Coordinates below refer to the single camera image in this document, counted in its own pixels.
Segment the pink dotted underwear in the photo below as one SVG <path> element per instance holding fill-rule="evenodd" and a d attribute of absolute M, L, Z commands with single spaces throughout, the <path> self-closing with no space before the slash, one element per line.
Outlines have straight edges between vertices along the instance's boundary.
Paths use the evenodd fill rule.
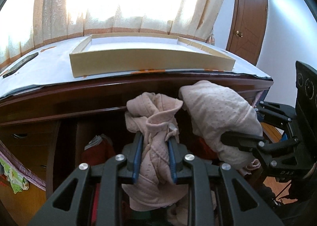
<path fill-rule="evenodd" d="M 138 212 L 170 206 L 187 194 L 186 185 L 176 185 L 169 167 L 168 139 L 178 138 L 175 114 L 183 102 L 164 94 L 144 92 L 127 102 L 126 127 L 144 137 L 137 182 L 123 184 L 130 207 Z"/>

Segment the pale pink underwear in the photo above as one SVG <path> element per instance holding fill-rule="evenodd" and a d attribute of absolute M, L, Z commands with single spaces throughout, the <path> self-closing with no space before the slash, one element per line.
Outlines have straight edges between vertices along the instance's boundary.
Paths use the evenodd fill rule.
<path fill-rule="evenodd" d="M 193 133 L 205 140 L 220 161 L 238 170 L 258 165 L 251 153 L 221 142 L 225 132 L 263 135 L 254 108 L 243 97 L 229 87 L 206 80 L 182 86 L 179 97 L 191 117 Z"/>

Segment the red garment in drawer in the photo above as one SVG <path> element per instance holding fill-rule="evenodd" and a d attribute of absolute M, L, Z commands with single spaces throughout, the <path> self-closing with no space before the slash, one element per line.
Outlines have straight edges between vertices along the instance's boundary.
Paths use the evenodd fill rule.
<path fill-rule="evenodd" d="M 85 147 L 81 154 L 81 163 L 95 166 L 105 163 L 116 155 L 112 142 L 103 135 L 96 135 Z"/>

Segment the dark wooden dresser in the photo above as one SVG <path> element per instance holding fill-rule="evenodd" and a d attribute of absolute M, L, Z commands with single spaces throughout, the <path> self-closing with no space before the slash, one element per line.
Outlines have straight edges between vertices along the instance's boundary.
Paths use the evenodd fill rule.
<path fill-rule="evenodd" d="M 38 179 L 50 196 L 79 163 L 86 128 L 126 141 L 128 100 L 144 93 L 178 97 L 180 87 L 208 80 L 230 87 L 250 104 L 265 98 L 267 76 L 225 72 L 150 72 L 50 85 L 1 100 L 1 142 Z"/>

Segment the brass door knob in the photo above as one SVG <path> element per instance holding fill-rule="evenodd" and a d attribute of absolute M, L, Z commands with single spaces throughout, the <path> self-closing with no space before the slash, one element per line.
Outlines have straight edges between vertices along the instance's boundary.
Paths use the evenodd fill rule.
<path fill-rule="evenodd" d="M 235 32 L 235 35 L 238 36 L 238 37 L 240 37 L 240 38 L 243 37 L 243 33 L 240 32 L 240 31 L 238 31 L 238 30 Z"/>

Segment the shallow cardboard box tray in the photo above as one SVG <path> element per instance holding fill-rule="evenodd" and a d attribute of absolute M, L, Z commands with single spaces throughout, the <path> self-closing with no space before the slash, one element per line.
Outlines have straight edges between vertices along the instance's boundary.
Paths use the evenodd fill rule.
<path fill-rule="evenodd" d="M 231 71 L 225 51 L 179 36 L 139 32 L 92 34 L 69 55 L 73 76 L 206 69 Z"/>

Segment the brown wooden door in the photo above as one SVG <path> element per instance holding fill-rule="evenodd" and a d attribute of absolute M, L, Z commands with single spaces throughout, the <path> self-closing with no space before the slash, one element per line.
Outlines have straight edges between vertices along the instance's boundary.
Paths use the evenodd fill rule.
<path fill-rule="evenodd" d="M 235 0 L 226 50 L 256 65 L 268 17 L 268 0 Z M 240 38 L 236 31 L 243 33 Z"/>

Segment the green white cloth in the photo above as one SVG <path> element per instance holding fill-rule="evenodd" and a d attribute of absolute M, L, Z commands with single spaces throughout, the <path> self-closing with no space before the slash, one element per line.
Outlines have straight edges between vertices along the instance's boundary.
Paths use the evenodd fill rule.
<path fill-rule="evenodd" d="M 3 159 L 1 159 L 1 175 L 3 175 L 9 182 L 14 194 L 27 191 L 30 187 L 30 184 L 25 177 L 23 177 Z"/>

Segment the black smartphone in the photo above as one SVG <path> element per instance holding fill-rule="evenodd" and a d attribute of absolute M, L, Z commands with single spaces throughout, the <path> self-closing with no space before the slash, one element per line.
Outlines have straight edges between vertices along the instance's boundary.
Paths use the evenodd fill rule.
<path fill-rule="evenodd" d="M 16 63 L 13 67 L 11 67 L 9 70 L 7 70 L 3 74 L 3 78 L 7 78 L 8 76 L 11 76 L 15 74 L 20 68 L 22 68 L 25 64 L 30 62 L 32 59 L 38 56 L 38 52 L 28 55 L 27 57 L 23 58 L 21 61 Z"/>

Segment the beige orange lace curtain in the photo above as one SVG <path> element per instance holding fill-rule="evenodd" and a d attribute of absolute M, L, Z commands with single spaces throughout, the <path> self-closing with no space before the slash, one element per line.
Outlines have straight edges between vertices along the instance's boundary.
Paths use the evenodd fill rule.
<path fill-rule="evenodd" d="M 223 0 L 7 0 L 1 67 L 30 51 L 90 34 L 145 32 L 205 41 Z"/>

